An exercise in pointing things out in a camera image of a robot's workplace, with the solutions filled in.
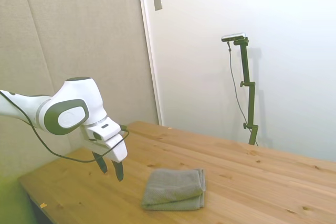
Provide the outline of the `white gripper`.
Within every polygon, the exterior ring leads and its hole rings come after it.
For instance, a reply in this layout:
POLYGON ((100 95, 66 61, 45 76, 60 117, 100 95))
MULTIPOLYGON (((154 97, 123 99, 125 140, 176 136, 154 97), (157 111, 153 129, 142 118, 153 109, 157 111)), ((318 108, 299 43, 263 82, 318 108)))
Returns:
POLYGON ((83 145, 92 151, 94 160, 104 174, 108 171, 108 168, 101 155, 108 152, 104 157, 112 160, 118 181, 121 182, 123 180, 124 171, 122 161, 127 157, 128 151, 122 135, 117 134, 108 140, 91 141, 85 139, 83 145))

